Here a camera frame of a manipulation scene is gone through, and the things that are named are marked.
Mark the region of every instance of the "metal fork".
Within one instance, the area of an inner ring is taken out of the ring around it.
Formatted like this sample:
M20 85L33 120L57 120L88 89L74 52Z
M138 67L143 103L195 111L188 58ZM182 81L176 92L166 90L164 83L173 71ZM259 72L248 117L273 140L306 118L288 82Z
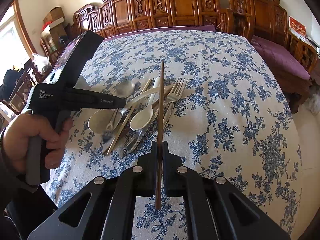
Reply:
M174 86L172 87L170 93L167 96L167 100L164 102L164 107L167 106L168 104L172 103L172 102L177 102L181 97L182 94L186 88L188 79L183 79L182 78L178 78L176 83L174 84ZM152 124L152 122L157 118L159 114L158 109L154 112L149 124L139 130L123 147L123 150L126 153L131 153L134 151L134 149L137 147L137 145L140 143L140 141L142 140L143 136L145 135L145 133L147 132L147 130L149 129L150 125Z

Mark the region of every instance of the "blue floral tablecloth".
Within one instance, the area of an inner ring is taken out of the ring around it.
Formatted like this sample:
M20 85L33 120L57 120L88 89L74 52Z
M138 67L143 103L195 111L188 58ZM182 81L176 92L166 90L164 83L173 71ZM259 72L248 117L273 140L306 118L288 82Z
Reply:
M103 42L82 75L92 90L110 94L121 81L132 80L133 98L159 76L162 59L165 85L179 76L189 79L164 128L169 151L201 176L224 175L290 234L302 194L299 138L278 83L245 38L204 31L123 37ZM134 114L146 106L143 100ZM154 122L132 154L122 148L133 131L103 157L107 146L88 128L95 111L75 114L62 164L43 185L59 207L94 177L113 178L134 165L156 138ZM132 239L186 239L182 198L162 193L162 210L154 205L154 198L137 199Z

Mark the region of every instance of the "plastic bag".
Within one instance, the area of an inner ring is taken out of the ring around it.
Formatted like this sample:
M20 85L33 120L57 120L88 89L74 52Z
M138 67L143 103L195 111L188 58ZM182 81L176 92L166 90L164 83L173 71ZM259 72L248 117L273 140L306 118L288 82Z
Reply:
M51 63L47 57L41 56L39 54L32 54L34 59L33 63L37 66L37 69L41 75L51 68Z

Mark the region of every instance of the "window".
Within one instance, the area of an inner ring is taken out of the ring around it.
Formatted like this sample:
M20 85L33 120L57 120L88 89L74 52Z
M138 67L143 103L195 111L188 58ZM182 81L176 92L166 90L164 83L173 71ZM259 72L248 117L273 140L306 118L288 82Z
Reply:
M17 6L19 8L19 5L15 4L9 7L0 21L0 85L2 85L8 69L13 69L13 66L18 69L23 68L24 63L32 56L32 51L29 49L21 29L19 21L21 16L17 15ZM0 108L10 119L15 117L9 104L0 102Z

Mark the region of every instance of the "carved wooden headboard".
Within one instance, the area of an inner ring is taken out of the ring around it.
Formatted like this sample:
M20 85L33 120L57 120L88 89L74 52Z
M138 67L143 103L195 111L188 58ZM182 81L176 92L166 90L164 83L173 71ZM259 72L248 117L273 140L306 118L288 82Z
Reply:
M219 0L103 0L87 4L73 16L76 34L92 30L110 36L163 26L215 25L233 33L233 13L220 10Z
M287 11L279 5L280 0L229 0L229 2L232 10L253 15L254 35L286 46Z

